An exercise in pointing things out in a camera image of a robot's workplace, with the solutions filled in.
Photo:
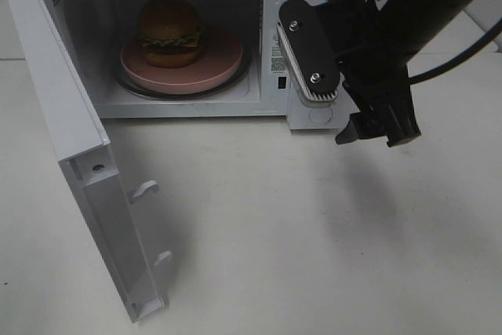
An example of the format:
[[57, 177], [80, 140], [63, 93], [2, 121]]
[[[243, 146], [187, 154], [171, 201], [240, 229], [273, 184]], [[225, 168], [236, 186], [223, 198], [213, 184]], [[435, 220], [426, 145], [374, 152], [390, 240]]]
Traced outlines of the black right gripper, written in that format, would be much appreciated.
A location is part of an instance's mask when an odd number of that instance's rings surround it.
[[387, 138], [387, 146], [421, 135], [407, 62], [416, 53], [416, 0], [323, 0], [316, 12], [358, 112], [335, 142]]

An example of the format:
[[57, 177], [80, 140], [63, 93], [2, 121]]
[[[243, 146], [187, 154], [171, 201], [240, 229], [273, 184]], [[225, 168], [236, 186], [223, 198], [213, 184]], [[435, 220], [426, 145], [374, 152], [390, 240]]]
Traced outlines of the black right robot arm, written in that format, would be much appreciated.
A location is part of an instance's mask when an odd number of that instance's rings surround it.
[[496, 23], [445, 64], [410, 77], [409, 61], [473, 0], [323, 0], [315, 12], [358, 108], [336, 136], [337, 144], [386, 137], [406, 144], [421, 135], [411, 86], [462, 64], [494, 40]]

